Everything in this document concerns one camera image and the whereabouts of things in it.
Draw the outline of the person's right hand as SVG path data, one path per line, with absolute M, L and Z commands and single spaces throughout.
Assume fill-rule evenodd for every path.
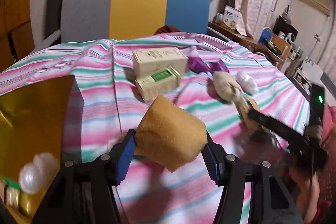
M 312 177 L 294 166 L 289 168 L 291 179 L 297 184 L 299 194 L 295 201 L 304 223 L 313 223 L 318 212 L 319 182 L 317 174 Z

